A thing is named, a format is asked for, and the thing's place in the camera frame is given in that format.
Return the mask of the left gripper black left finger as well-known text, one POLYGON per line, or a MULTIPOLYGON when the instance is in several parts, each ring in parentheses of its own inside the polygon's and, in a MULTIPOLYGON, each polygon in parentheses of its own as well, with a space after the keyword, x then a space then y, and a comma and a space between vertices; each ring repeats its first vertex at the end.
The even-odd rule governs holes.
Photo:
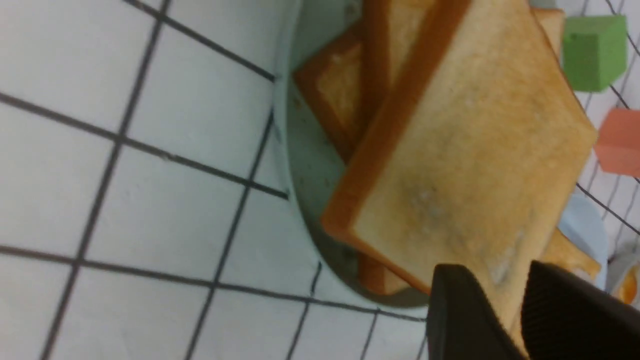
POLYGON ((435 266, 426 321, 430 360, 524 360, 475 276, 463 265, 435 266))

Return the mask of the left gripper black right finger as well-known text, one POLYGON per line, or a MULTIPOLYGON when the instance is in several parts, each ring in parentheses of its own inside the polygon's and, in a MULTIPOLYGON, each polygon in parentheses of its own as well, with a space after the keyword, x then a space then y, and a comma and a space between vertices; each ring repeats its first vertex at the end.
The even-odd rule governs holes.
POLYGON ((521 333, 532 360, 637 360, 640 313, 558 265, 531 263, 521 333))

